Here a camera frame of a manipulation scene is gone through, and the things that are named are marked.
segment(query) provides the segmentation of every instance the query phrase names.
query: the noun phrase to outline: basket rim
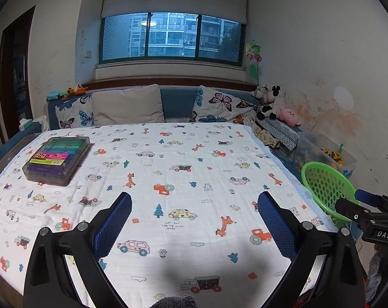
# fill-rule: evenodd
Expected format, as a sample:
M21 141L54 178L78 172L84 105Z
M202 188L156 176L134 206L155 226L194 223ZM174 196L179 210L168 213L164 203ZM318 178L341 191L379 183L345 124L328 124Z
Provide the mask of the basket rim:
M322 162L307 162L305 163L303 166L302 166L302 169L301 169L301 179L302 179L302 184L311 192L311 195L312 195L312 198L314 199L314 201L320 206L320 208L325 211L326 213L328 213L329 215L331 215L332 217L338 219L338 220L341 220L341 221L345 221L345 222L349 222L351 221L351 219L348 219L347 217L343 216L342 214L339 214L333 210L331 210L327 205L325 205L321 199L319 199L317 197L317 195L314 193L314 191L312 191L312 189L310 188L307 180L306 180L306 177L305 177L305 171L308 170L308 169L326 169L328 171L331 171L333 174L335 174L336 176L339 177L339 179L341 181L343 181L343 183L345 183L348 187L348 189L352 189L353 190L353 195L354 195L354 199L351 200L351 199L348 199L349 201L352 201L353 203L356 203L357 205L360 204L359 201L357 201L355 199L355 187L352 185L352 183L343 175L341 174L339 171L335 170L333 167L325 164L325 163L322 163Z

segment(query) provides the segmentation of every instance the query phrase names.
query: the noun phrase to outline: window pane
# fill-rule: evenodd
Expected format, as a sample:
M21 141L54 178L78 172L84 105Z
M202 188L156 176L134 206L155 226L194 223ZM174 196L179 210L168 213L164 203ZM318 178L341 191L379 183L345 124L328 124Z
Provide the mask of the window pane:
M199 56L238 62L241 24L222 18L203 16Z
M107 17L104 22L103 60L144 56L147 13Z
M148 38L149 56L194 57L197 15L153 13Z

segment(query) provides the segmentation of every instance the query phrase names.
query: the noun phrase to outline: doorway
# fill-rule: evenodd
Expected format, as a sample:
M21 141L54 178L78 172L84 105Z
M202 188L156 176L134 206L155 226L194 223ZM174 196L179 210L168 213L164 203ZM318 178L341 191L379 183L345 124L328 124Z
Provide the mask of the doorway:
M22 118L33 119L28 91L27 56L35 6L3 31L0 44L0 104L9 138L19 132Z

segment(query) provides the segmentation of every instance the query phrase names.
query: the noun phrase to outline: blue gripper pad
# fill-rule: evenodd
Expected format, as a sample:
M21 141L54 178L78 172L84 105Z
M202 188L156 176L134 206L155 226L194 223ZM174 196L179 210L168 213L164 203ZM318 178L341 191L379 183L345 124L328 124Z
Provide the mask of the blue gripper pad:
M280 207L266 191L258 197L258 212L280 253L291 262L297 257L295 236L279 213Z
M355 199L363 202L372 207L378 207L381 205L381 200L378 195L358 189L355 191Z
M105 216L105 221L94 235L93 255L96 260L106 257L119 237L132 208L131 196L122 192L109 209L99 211Z

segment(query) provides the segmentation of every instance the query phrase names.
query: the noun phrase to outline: sofa backrest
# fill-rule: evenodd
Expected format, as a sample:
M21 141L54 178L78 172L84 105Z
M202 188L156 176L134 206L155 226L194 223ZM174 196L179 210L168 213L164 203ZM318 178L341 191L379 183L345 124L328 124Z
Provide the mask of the sofa backrest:
M246 100L247 102L258 105L258 100L250 95L248 91L219 89L223 93ZM89 91L86 96L92 96L94 91ZM163 112L166 122L185 122L191 117L194 102L197 97L198 87L190 86L160 86L161 99L163 103ZM60 128L59 121L56 116L56 107L63 103L62 100L53 100L48 102L49 122L51 130Z

